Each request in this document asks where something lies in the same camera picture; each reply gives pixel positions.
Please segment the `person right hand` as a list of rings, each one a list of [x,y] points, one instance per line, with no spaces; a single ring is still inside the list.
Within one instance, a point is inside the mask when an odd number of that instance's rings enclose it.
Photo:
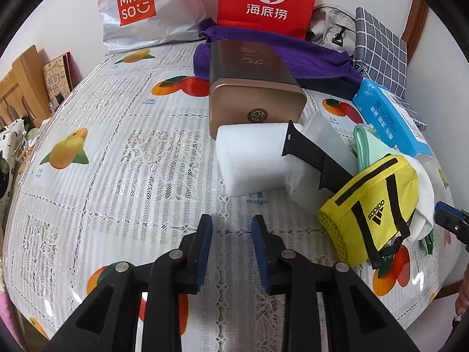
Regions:
[[[456,300],[456,314],[463,316],[469,307],[469,265],[467,266],[463,282],[459,287],[459,295]]]

